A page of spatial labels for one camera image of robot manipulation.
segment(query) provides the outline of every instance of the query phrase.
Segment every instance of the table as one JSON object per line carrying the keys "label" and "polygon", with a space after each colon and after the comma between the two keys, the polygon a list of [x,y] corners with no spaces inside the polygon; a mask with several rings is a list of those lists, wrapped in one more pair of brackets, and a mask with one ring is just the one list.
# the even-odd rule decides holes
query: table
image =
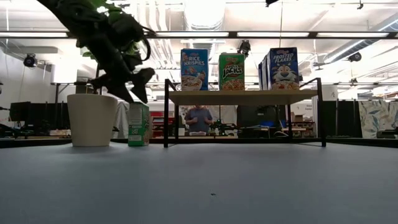
{"label": "table", "polygon": [[[321,78],[314,78],[300,87],[311,82],[317,83],[317,90],[233,90],[233,91],[177,91],[174,84],[165,80],[164,114],[169,113],[169,100],[174,103],[175,126],[179,127],[179,106],[183,105],[287,105],[287,114],[291,114],[290,105],[302,100],[318,96],[318,128],[322,147],[326,147],[326,133],[323,125],[323,96]],[[169,146],[169,123],[164,119],[164,147]],[[292,119],[288,116],[287,142],[293,138]],[[174,142],[178,144],[178,128],[175,128]]]}
{"label": "table", "polygon": [[331,143],[0,149],[0,223],[395,223],[397,161]]}

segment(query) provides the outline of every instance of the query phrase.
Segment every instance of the person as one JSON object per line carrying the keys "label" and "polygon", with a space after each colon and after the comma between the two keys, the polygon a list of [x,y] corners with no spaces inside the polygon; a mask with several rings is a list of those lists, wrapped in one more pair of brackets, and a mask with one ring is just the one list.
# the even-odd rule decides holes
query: person
{"label": "person", "polygon": [[210,125],[213,124],[213,117],[207,108],[195,105],[185,115],[185,121],[189,125],[189,133],[201,131],[209,134]]}

